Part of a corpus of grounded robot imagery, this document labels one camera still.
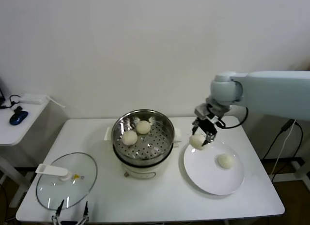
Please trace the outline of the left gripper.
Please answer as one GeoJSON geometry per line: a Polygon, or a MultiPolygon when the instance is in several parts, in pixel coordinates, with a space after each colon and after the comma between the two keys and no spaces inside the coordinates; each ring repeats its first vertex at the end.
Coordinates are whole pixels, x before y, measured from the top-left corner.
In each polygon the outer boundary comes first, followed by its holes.
{"type": "MultiPolygon", "coordinates": [[[[60,221],[59,217],[61,214],[61,210],[63,207],[64,200],[62,200],[61,204],[57,207],[56,213],[51,217],[52,223],[53,224],[59,224],[59,225],[77,225],[77,221],[60,221]]],[[[80,223],[87,223],[89,221],[89,210],[88,210],[88,202],[86,201],[84,212],[83,212],[83,217],[80,220],[80,223]]]]}

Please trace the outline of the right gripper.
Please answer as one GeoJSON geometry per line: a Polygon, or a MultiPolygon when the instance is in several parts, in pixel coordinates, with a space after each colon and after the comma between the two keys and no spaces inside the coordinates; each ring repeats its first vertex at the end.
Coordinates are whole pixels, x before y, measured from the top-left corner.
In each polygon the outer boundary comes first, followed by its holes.
{"type": "Polygon", "coordinates": [[[206,134],[202,145],[212,143],[217,133],[216,127],[226,127],[222,118],[228,111],[229,106],[221,105],[214,99],[206,99],[205,103],[197,106],[197,118],[192,123],[192,135],[200,127],[206,134]]]}

